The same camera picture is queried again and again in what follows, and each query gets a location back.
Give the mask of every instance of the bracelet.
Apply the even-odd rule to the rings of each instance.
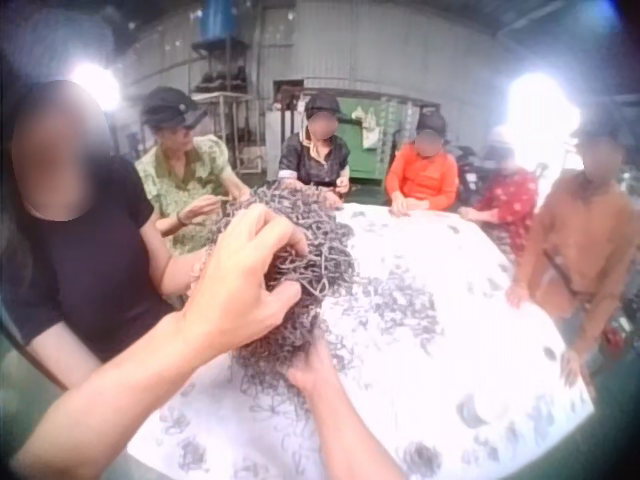
[[[177,211],[177,212],[176,212],[176,220],[178,220],[178,223],[179,223],[180,225],[182,225],[183,227],[186,227],[186,226],[188,226],[188,225],[189,225],[189,223],[188,223],[188,222],[185,222],[184,220],[182,220],[182,217],[180,217],[180,211]]]

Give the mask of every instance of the white tablecloth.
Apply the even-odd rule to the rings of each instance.
[[[323,305],[343,384],[363,420],[405,468],[427,478],[416,449],[436,450],[432,478],[497,478],[518,470],[592,412],[582,383],[560,381],[564,344],[534,305],[504,301],[511,267],[455,215],[391,218],[349,204],[353,292]],[[458,405],[490,385],[499,421],[469,428]],[[228,356],[201,368],[140,428],[128,451],[175,479],[326,478],[312,419],[283,383],[260,391]]]

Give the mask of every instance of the blue barrel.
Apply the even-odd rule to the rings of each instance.
[[[200,19],[202,40],[217,40],[234,36],[237,31],[236,16],[231,11],[233,0],[205,0]]]

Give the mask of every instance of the green floral shirt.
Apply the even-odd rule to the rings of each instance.
[[[213,135],[194,138],[193,144],[182,179],[169,168],[158,147],[136,162],[147,197],[161,218],[175,214],[202,195],[225,194],[220,177],[231,168],[226,145]],[[214,221],[215,218],[207,217],[202,223],[184,227],[167,239],[169,246],[177,255],[205,247]]]

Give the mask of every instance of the red patterned shirt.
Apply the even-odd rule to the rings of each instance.
[[[474,208],[498,210],[497,226],[509,236],[511,250],[517,257],[524,250],[537,201],[538,179],[528,170],[519,168],[513,173],[497,174]]]

